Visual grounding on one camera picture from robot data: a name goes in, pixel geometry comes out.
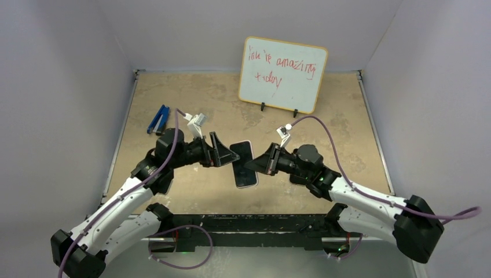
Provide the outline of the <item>whiteboard with red writing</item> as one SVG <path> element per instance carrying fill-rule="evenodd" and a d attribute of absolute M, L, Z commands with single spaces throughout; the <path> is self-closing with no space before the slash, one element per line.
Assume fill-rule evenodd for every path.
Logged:
<path fill-rule="evenodd" d="M 266 107 L 311 114 L 327 60 L 324 47 L 249 36 L 244 43 L 238 97 Z"/>

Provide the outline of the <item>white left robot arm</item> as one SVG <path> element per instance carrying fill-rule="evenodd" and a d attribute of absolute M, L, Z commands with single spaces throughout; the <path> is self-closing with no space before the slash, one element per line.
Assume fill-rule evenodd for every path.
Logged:
<path fill-rule="evenodd" d="M 54 263 L 62 277 L 99 277 L 110 260 L 140 239 L 156 234 L 169 235 L 173 214 L 160 204 L 150 204 L 134 220 L 129 215 L 158 193 L 166 194 L 174 170 L 199 163 L 221 167 L 239 160 L 239 155 L 210 133 L 211 144 L 195 137 L 185 142 L 182 130 L 170 128 L 156 140 L 131 172 L 122 187 L 93 215 L 69 232 L 58 230 L 50 239 Z"/>

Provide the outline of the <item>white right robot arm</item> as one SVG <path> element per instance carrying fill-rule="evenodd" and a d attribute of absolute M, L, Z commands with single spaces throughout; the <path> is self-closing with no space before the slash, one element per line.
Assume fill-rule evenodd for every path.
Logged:
<path fill-rule="evenodd" d="M 443 225 L 423 198 L 413 195 L 404 199 L 346 181 L 341 173 L 324 165 L 314 145 L 302 145 L 289 153 L 272 143 L 263 155 L 244 166 L 271 176 L 279 171 L 287 173 L 291 183 L 334 202 L 325 218 L 331 235 L 359 233 L 382 239 L 396 245 L 408 258 L 425 264 L 443 234 Z"/>

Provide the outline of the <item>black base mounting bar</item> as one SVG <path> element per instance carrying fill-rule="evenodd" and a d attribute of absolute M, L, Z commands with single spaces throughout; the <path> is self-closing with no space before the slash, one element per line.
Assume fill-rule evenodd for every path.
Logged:
<path fill-rule="evenodd" d="M 360 234 L 325 214 L 174 214 L 158 224 L 151 242 L 166 238 L 177 252 L 196 247 L 298 247 L 336 253 Z"/>

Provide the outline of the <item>blue and black stapler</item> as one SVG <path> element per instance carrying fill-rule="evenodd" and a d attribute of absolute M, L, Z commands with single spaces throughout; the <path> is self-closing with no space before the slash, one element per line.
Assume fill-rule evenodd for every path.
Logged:
<path fill-rule="evenodd" d="M 161 105 L 160 109 L 157 111 L 156 115 L 148 126 L 146 133 L 155 133 L 157 136 L 161 136 L 166 129 L 169 114 L 170 108 L 164 104 Z"/>

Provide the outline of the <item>silver phone black screen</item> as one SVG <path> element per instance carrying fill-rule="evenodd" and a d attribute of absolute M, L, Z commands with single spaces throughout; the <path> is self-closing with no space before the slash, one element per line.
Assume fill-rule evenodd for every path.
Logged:
<path fill-rule="evenodd" d="M 159 185 L 156 187 L 156 192 L 163 195 L 168 194 L 172 182 L 173 182 L 172 180 L 159 182 Z"/>

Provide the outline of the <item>black phone case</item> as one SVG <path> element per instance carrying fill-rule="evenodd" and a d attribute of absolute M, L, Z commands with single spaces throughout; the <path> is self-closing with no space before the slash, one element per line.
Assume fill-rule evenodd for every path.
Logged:
<path fill-rule="evenodd" d="M 308 184 L 307 178 L 300 177 L 300 176 L 293 175 L 293 174 L 290 175 L 289 181 L 290 181 L 290 183 L 295 184 L 295 185 L 306 185 L 306 184 Z"/>

